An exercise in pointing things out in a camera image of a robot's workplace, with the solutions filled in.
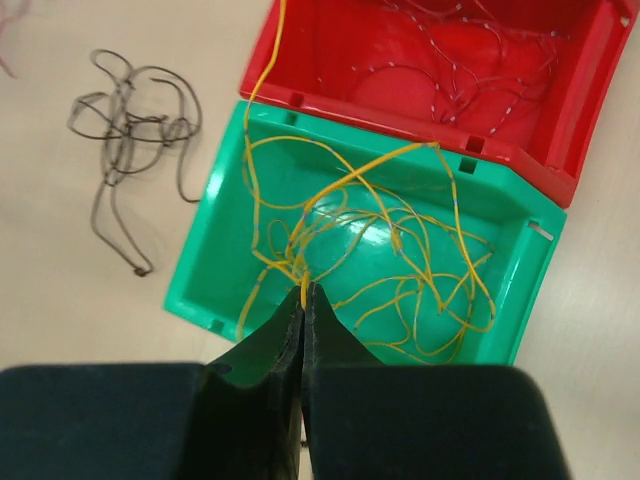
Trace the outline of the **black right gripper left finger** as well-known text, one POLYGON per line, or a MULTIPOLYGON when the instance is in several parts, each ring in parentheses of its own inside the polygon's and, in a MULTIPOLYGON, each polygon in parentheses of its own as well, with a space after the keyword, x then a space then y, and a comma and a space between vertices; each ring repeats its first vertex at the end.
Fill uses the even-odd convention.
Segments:
POLYGON ((1 374, 5 479, 294 479, 303 294, 208 364, 23 365, 1 374))

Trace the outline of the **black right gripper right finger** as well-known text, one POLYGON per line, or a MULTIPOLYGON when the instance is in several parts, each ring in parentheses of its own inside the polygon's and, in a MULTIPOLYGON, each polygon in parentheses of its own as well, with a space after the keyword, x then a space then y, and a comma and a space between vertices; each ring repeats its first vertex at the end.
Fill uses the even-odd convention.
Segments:
POLYGON ((318 479, 566 479, 545 399, 500 365, 389 366, 307 291, 303 413, 318 479))

